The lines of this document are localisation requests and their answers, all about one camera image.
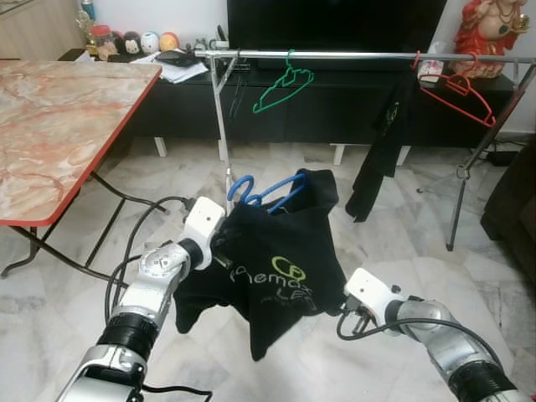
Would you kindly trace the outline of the green plastic hanger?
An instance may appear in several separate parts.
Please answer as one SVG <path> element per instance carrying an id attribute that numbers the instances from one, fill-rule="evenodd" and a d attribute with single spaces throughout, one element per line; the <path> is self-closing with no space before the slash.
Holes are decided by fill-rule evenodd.
<path id="1" fill-rule="evenodd" d="M 269 87 L 265 89 L 263 93 L 261 93 L 256 103 L 252 105 L 253 114 L 260 114 L 261 112 L 270 110 L 271 108 L 275 107 L 276 105 L 279 105 L 280 103 L 290 100 L 291 97 L 297 95 L 298 92 L 302 91 L 302 89 L 305 89 L 308 85 L 313 83 L 313 81 L 315 80 L 314 72 L 308 69 L 295 68 L 295 66 L 291 64 L 291 55 L 294 53 L 294 49 L 287 50 L 286 56 L 284 58 L 285 69 L 283 74 L 276 78 L 276 80 L 273 81 L 273 84 L 269 85 Z M 299 86 L 295 89 L 292 88 L 292 85 L 294 85 L 296 81 L 298 81 L 299 78 L 302 77 L 306 78 L 305 83 L 299 84 Z M 284 89 L 291 89 L 291 92 L 287 93 L 287 95 L 279 97 L 279 99 L 276 99 L 272 102 L 265 102 L 265 99 L 267 99 L 267 97 L 271 95 L 271 92 Z"/>

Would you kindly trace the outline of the black television console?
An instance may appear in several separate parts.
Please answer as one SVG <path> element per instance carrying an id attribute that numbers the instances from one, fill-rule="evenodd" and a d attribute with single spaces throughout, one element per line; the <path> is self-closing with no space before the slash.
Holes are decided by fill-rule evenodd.
<path id="1" fill-rule="evenodd" d="M 290 100 L 253 114 L 252 105 L 284 70 L 280 59 L 253 61 L 234 119 L 226 117 L 234 90 L 234 78 L 229 77 L 219 99 L 230 142 L 370 145 L 392 88 L 407 76 L 407 64 L 401 60 L 297 59 L 294 65 L 314 72 L 313 83 Z M 218 120 L 209 84 L 207 73 L 179 84 L 158 80 L 118 137 L 217 139 Z M 505 76 L 473 80 L 472 88 L 485 97 L 493 112 L 501 112 L 513 95 L 513 82 Z M 430 91 L 474 116 L 486 115 L 475 96 L 458 95 L 443 83 L 431 85 Z M 288 89 L 273 91 L 265 102 L 287 93 Z M 417 91 L 413 101 L 415 115 L 405 137 L 407 146 L 474 148 L 487 133 L 482 124 L 425 92 Z"/>

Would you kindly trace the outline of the white blue round plush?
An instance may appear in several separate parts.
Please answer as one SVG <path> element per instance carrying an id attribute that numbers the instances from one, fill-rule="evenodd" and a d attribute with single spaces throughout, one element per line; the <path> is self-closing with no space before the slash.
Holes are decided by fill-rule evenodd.
<path id="1" fill-rule="evenodd" d="M 144 32 L 139 39 L 144 54 L 156 53 L 160 50 L 160 35 L 156 32 Z"/>

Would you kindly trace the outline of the light wooden sideboard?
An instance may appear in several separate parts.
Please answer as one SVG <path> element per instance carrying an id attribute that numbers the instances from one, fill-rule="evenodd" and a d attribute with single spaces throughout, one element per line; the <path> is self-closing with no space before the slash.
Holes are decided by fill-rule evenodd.
<path id="1" fill-rule="evenodd" d="M 0 0 L 0 59 L 58 60 L 85 48 L 80 0 Z"/>

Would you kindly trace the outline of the red lid jar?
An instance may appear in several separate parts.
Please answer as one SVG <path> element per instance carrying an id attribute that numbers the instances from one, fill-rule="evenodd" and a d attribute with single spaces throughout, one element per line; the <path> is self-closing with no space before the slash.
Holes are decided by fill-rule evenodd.
<path id="1" fill-rule="evenodd" d="M 96 56 L 99 61 L 108 62 L 111 56 L 118 54 L 114 34 L 112 34 L 112 30 L 107 24 L 93 24 L 90 28 L 90 34 L 93 37 Z"/>

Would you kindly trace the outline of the silver metal clothes rack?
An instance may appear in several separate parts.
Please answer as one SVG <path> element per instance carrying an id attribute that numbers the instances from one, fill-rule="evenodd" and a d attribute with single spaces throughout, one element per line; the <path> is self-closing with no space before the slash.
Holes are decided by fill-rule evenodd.
<path id="1" fill-rule="evenodd" d="M 219 93 L 225 88 L 231 72 L 235 69 L 235 59 L 284 59 L 287 51 L 269 51 L 269 50 L 196 50 L 195 56 L 206 58 L 209 64 L 209 78 L 212 85 L 212 99 L 214 99 L 215 115 L 218 120 L 219 135 L 219 160 L 224 162 L 224 187 L 229 188 L 234 183 L 233 173 L 231 173 L 231 163 L 229 160 L 229 143 L 227 142 L 226 131 L 224 126 L 224 117 L 222 112 L 222 102 L 219 99 Z M 368 53 L 368 51 L 295 51 L 291 55 L 292 59 L 391 59 L 391 60 L 410 60 L 413 62 L 415 53 Z M 427 54 L 421 56 L 422 59 L 439 59 L 441 61 L 456 61 L 466 59 L 466 54 Z M 502 130 L 504 123 L 516 110 L 517 104 L 520 103 L 529 84 L 532 83 L 533 73 L 536 72 L 535 57 L 521 56 L 479 56 L 479 62 L 497 62 L 498 64 L 513 64 L 514 68 L 519 68 L 521 64 L 528 64 L 521 80 L 514 84 L 512 99 L 497 117 L 497 123 L 493 127 L 487 128 L 486 135 L 479 142 L 477 150 L 466 163 L 456 168 L 456 176 L 460 183 L 458 199 L 456 206 L 453 207 L 451 221 L 451 237 L 446 242 L 446 249 L 453 251 L 456 244 L 456 232 L 460 222 L 461 208 L 463 206 L 464 195 L 466 195 L 467 181 L 470 180 L 470 171 L 472 165 L 476 163 L 480 153 L 487 148 L 497 138 L 497 134 Z"/>

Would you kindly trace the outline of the gold teal trophy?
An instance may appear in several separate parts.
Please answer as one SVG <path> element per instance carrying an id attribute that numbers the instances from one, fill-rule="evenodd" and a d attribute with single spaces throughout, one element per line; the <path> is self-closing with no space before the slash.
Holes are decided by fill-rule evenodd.
<path id="1" fill-rule="evenodd" d="M 85 35 L 91 35 L 91 30 L 95 26 L 95 4 L 93 0 L 78 0 L 78 10 L 76 23 L 80 31 Z"/>

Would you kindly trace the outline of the black flat pouch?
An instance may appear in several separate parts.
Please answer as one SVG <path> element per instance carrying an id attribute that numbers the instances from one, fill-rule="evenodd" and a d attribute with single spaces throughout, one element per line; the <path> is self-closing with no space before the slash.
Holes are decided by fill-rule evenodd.
<path id="1" fill-rule="evenodd" d="M 195 66 L 200 62 L 198 57 L 179 50 L 161 51 L 161 53 L 154 58 L 154 61 L 161 62 L 161 64 L 165 65 L 175 66 L 175 68 L 180 69 L 192 68 L 192 66 Z"/>

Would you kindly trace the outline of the red laughing Buddha statue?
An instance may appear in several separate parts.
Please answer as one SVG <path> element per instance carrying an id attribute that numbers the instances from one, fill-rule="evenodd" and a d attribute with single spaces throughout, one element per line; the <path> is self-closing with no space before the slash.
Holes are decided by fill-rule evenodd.
<path id="1" fill-rule="evenodd" d="M 455 38 L 457 54 L 503 56 L 528 30 L 523 5 L 528 0 L 470 0 L 461 12 Z"/>

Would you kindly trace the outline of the black flat television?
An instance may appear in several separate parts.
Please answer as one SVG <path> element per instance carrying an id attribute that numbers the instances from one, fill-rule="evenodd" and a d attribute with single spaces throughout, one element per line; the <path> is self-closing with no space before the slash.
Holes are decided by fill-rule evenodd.
<path id="1" fill-rule="evenodd" d="M 234 49 L 426 51 L 447 0 L 227 0 Z"/>

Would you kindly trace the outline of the white paper stack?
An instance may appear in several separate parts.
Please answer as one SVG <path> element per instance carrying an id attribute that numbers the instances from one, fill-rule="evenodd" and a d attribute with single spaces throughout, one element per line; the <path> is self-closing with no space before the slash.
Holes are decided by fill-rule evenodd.
<path id="1" fill-rule="evenodd" d="M 156 51 L 156 53 L 149 54 L 149 56 L 146 56 L 141 59 L 135 59 L 131 61 L 131 64 L 154 64 L 161 66 L 161 77 L 164 80 L 167 80 L 168 83 L 173 84 L 183 83 L 183 81 L 188 80 L 188 78 L 192 78 L 194 76 L 206 73 L 209 70 L 206 64 L 204 64 L 204 62 L 200 59 L 199 64 L 191 66 L 191 68 L 187 69 L 180 69 L 177 68 L 177 66 L 161 64 L 161 62 L 154 61 L 154 58 L 156 58 L 158 54 L 160 54 L 160 51 Z"/>

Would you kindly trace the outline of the black clothes hanger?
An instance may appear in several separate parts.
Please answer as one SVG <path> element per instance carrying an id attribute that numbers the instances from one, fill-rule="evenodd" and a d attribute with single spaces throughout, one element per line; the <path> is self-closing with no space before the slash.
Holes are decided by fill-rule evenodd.
<path id="1" fill-rule="evenodd" d="M 234 90 L 231 92 L 231 101 L 226 115 L 230 119 L 234 119 L 237 114 L 239 104 L 245 92 L 245 76 L 250 69 L 250 64 L 245 58 L 234 59 L 234 61 L 236 61 L 236 65 L 234 66 L 233 72 L 231 72 L 231 77 L 234 78 Z"/>

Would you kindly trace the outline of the pink marble folding table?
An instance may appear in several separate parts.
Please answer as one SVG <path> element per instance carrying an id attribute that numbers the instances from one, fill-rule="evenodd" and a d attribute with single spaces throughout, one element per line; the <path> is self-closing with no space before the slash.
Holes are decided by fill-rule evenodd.
<path id="1" fill-rule="evenodd" d="M 158 64 L 0 60 L 0 227 L 30 243 L 29 255 L 0 269 L 0 279 L 45 251 L 110 280 L 91 265 L 119 212 L 124 204 L 154 204 L 118 190 L 96 169 L 161 72 Z M 47 240 L 87 179 L 120 202 L 88 260 L 77 263 Z"/>

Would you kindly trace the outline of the blue plastic hanger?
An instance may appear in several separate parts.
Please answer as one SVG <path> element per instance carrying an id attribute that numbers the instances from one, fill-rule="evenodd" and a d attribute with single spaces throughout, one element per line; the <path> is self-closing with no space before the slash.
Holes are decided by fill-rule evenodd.
<path id="1" fill-rule="evenodd" d="M 307 181 L 309 180 L 307 180 L 305 173 L 295 173 L 295 175 L 285 178 L 279 183 L 272 184 L 261 193 L 252 193 L 255 188 L 255 178 L 252 175 L 245 175 L 239 178 L 236 183 L 230 185 L 229 190 L 226 192 L 226 199 L 235 204 L 248 204 L 253 207 L 267 206 L 268 214 L 275 214 L 276 211 L 284 207 L 288 200 L 294 198 L 306 187 Z M 280 190 L 284 185 L 290 185 L 290 192 L 284 198 L 265 203 L 267 196 L 276 190 Z"/>

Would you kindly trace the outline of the pink white tissue box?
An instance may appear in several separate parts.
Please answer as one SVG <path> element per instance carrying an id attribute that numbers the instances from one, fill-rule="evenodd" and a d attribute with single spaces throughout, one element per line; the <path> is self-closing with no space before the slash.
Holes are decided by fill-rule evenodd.
<path id="1" fill-rule="evenodd" d="M 439 59 L 422 59 L 418 63 L 417 78 L 425 83 L 437 83 L 443 74 L 445 62 Z"/>

